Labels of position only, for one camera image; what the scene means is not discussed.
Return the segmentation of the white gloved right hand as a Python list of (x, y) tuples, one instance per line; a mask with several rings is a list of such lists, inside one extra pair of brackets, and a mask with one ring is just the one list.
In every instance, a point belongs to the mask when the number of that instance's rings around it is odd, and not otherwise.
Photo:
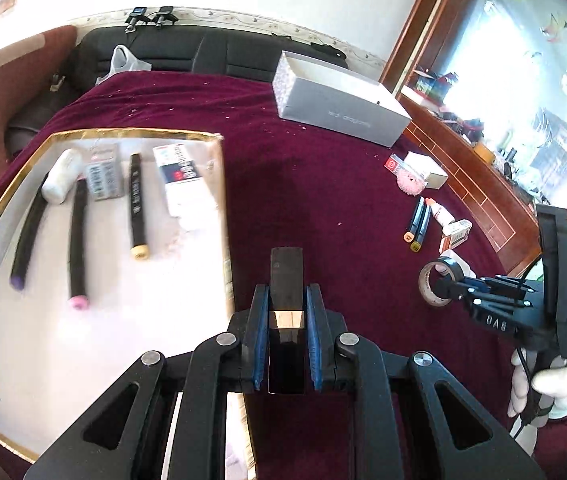
[(523, 362), (518, 351), (512, 353), (511, 364), (515, 367), (512, 373), (510, 401), (507, 415), (512, 418), (522, 414), (527, 403), (530, 389), (553, 399), (550, 419), (567, 417), (567, 359), (558, 356), (548, 370), (541, 370), (529, 379), (525, 374)]

